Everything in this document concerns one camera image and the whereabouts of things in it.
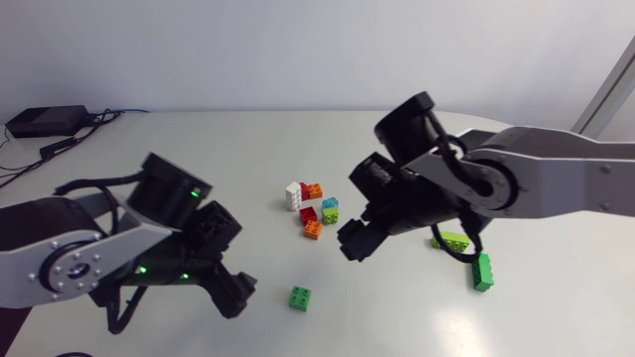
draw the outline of lego brick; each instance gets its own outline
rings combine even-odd
[[[339,208],[339,202],[337,202],[337,199],[335,197],[325,199],[321,202],[321,209],[325,208]]]
[[[472,277],[474,278],[474,289],[480,292],[486,292],[494,285],[489,255],[481,254],[478,260],[472,263]]]
[[[285,195],[287,199],[287,208],[290,211],[297,211],[300,208],[302,202],[302,188],[299,183],[291,182],[285,189]]]
[[[322,228],[321,223],[311,220],[307,222],[307,225],[305,226],[304,235],[305,237],[311,238],[313,240],[317,240],[321,233],[321,228]]]
[[[318,222],[318,214],[313,207],[307,207],[300,210],[300,219],[303,224],[307,224],[310,220]]]
[[[307,187],[307,184],[304,182],[300,182],[300,189],[302,193],[302,200],[309,199],[309,188]]]
[[[310,301],[311,290],[301,287],[294,287],[291,290],[291,296],[289,297],[289,307],[298,309],[300,311],[307,311]]]
[[[321,198],[323,196],[319,183],[309,184],[307,185],[307,189],[309,190],[309,199]]]
[[[462,253],[465,249],[467,249],[467,246],[469,246],[469,238],[465,235],[441,232],[441,236],[444,238],[449,248],[454,252]],[[439,242],[437,242],[437,239],[435,238],[433,238],[433,247],[437,249],[441,248],[441,245],[439,245]]]
[[[324,224],[335,224],[339,220],[339,211],[337,208],[325,208],[322,211],[324,216]]]

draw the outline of red lego brick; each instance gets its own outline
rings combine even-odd
[[[307,188],[307,184],[300,182],[300,188],[302,189],[302,200],[309,199],[309,189]]]
[[[313,207],[307,207],[300,210],[300,219],[303,224],[307,224],[310,220],[318,221],[318,214]]]

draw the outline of white wall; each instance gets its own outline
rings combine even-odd
[[[0,121],[25,107],[438,109],[569,128],[632,0],[2,0]]]

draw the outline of robotic arm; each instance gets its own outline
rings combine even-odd
[[[580,135],[513,127],[470,130],[458,138],[437,121],[426,92],[375,127],[393,161],[374,153],[350,179],[368,199],[362,220],[339,231],[348,260],[363,261],[389,236],[431,226],[444,250],[464,263],[482,245],[492,218],[543,218],[580,210],[635,216],[635,144],[598,143]],[[462,150],[459,159],[449,144]],[[453,252],[437,224],[459,218],[475,254]]]
[[[127,200],[107,188],[135,181]],[[60,196],[93,186],[102,193]],[[256,280],[232,276],[222,265],[222,252],[242,227],[216,201],[197,209],[210,191],[200,178],[150,154],[131,177],[80,179],[59,187],[58,196],[1,208],[0,306],[89,294],[106,308],[110,332],[119,333],[148,286],[199,285],[223,316],[237,316]],[[107,234],[95,219],[109,211]],[[119,317],[122,286],[140,288]]]
[[[361,220],[338,231],[349,260],[361,262],[388,236],[427,226],[444,250],[469,263],[482,251],[479,233],[492,218],[579,210],[635,216],[628,189],[635,181],[635,144],[523,127],[454,137],[433,107],[420,93],[375,127],[393,161],[374,153],[350,175],[368,204]],[[461,149],[460,158],[451,145]],[[133,182],[127,199],[108,189]],[[101,193],[63,197],[83,187]],[[199,285],[223,316],[237,316],[256,280],[222,265],[222,252],[241,226],[218,202],[198,209],[210,191],[200,178],[151,154],[133,176],[80,179],[59,187],[56,196],[0,208],[0,307],[89,294],[106,308],[109,331],[119,333],[148,286]],[[108,212],[107,233],[95,219]],[[454,218],[474,254],[453,252],[441,239],[437,224]],[[120,316],[122,286],[139,288]]]

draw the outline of white lego brick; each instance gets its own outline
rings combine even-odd
[[[300,208],[302,202],[302,187],[297,182],[291,182],[285,189],[287,208],[290,211],[296,211]]]

